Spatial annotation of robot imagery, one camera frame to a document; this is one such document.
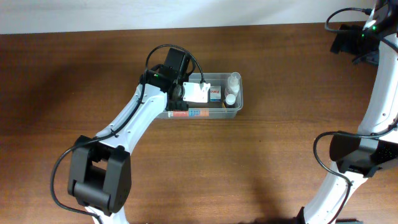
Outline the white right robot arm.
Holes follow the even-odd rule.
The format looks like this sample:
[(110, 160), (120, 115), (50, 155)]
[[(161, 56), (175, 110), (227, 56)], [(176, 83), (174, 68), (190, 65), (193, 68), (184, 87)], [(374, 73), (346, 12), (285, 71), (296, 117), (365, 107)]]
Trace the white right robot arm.
[(355, 191), (380, 170), (397, 166), (397, 32), (379, 32), (375, 24), (360, 30), (361, 38), (379, 41), (378, 67), (373, 92), (358, 132), (329, 131), (313, 143), (331, 136), (330, 166), (314, 198), (297, 215), (297, 223), (336, 223)]

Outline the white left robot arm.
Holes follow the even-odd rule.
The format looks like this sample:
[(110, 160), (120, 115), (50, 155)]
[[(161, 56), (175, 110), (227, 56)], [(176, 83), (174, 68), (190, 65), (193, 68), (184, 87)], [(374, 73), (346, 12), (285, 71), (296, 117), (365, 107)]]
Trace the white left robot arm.
[(72, 155), (68, 194), (95, 223), (126, 223), (124, 204), (131, 191), (131, 154), (136, 144), (164, 111), (186, 111), (189, 103), (205, 103), (209, 83), (190, 83), (200, 68), (183, 47), (168, 44), (164, 63), (146, 66), (133, 97), (117, 117), (93, 138), (80, 136), (67, 150)]

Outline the orange effervescent tablet tube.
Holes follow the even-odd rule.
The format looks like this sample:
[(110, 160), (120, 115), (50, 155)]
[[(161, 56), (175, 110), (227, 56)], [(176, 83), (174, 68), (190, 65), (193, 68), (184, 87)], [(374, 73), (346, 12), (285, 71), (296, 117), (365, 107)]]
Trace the orange effervescent tablet tube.
[(194, 108), (188, 109), (187, 111), (169, 111), (169, 118), (202, 118), (209, 117), (209, 109), (206, 108)]

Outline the white spray bottle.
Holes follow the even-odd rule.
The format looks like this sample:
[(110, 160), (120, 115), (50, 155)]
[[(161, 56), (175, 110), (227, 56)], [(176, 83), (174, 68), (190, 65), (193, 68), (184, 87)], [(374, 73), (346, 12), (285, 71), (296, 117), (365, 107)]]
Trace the white spray bottle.
[(226, 81), (226, 86), (224, 89), (224, 95), (228, 96), (230, 94), (237, 96), (240, 90), (240, 74), (238, 72), (233, 72)]

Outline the white Panadol medicine box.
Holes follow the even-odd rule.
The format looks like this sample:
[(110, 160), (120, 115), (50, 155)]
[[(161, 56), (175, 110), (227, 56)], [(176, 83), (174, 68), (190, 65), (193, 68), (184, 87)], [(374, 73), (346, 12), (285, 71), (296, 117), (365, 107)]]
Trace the white Panadol medicine box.
[(221, 101), (221, 87), (220, 86), (211, 86), (210, 87), (210, 102), (219, 102)]

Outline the dark bottle with white cap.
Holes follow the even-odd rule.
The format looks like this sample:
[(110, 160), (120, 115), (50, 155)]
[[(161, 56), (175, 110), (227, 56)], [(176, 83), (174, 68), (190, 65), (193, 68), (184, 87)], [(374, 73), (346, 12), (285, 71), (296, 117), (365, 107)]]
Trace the dark bottle with white cap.
[(223, 101), (223, 107), (234, 108), (235, 102), (236, 102), (236, 96), (234, 94), (228, 94)]

